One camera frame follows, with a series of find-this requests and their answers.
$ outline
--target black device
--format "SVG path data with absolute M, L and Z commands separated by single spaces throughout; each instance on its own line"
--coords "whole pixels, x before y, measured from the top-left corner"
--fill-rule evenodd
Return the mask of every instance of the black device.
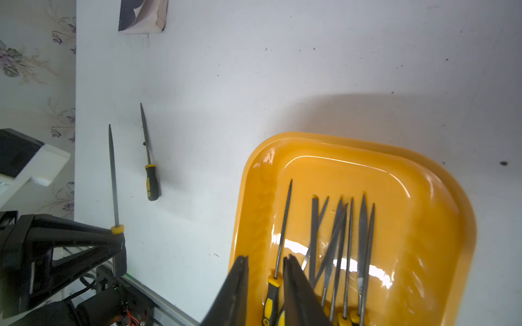
M 153 302 L 106 266 L 96 268 L 96 295 L 74 307 L 71 300 L 54 302 L 25 315 L 11 326 L 109 326 L 113 323 L 152 325 Z
M 0 288 L 3 316 L 33 309 L 125 249 L 123 233 L 57 218 L 23 215 L 0 228 Z M 55 247 L 89 247 L 53 260 Z M 126 273 L 115 270 L 115 277 Z
M 13 129 L 0 129 L 0 173 L 16 178 L 44 145 Z

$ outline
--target yellow handle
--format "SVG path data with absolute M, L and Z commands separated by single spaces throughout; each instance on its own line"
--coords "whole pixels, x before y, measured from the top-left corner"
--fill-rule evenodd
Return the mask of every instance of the yellow handle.
M 357 325 L 361 322 L 361 317 L 359 316 L 357 310 L 352 310 L 350 312 L 350 319 L 351 319 L 352 323 L 357 324 Z M 367 323 L 367 320 L 368 320 L 368 315 L 364 314 L 364 324 Z
M 120 226 L 112 226 L 111 231 L 112 234 L 120 234 L 123 233 L 123 231 L 125 231 L 125 227 L 123 226 L 123 224 L 120 224 Z
M 347 319 L 344 319 L 342 317 L 342 312 L 338 315 L 339 319 L 339 326 L 353 326 L 352 321 L 350 320 L 350 316 L 347 317 Z

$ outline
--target white plastic part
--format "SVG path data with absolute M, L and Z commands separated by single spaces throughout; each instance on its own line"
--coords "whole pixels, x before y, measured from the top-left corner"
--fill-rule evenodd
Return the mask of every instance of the white plastic part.
M 16 178 L 0 174 L 0 208 L 28 181 L 44 187 L 50 185 L 69 158 L 66 151 L 44 144 Z

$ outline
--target black metal bracket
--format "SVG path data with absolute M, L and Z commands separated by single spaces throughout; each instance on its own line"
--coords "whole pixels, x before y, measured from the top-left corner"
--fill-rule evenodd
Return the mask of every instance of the black metal bracket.
M 56 247 L 89 248 L 53 260 Z M 109 229 L 47 214 L 21 216 L 15 225 L 7 225 L 0 231 L 4 318 L 36 307 L 123 250 L 124 235 L 112 234 Z

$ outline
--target black and yellow handle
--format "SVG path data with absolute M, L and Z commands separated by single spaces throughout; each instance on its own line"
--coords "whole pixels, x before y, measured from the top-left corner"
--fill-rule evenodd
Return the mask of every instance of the black and yellow handle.
M 153 201 L 160 196 L 158 179 L 156 178 L 156 166 L 147 164 L 145 165 L 145 170 L 147 171 L 147 197 L 150 201 Z
M 279 309 L 279 289 L 283 285 L 282 279 L 274 279 L 272 275 L 268 278 L 268 294 L 263 310 L 263 326 L 275 326 L 277 310 Z

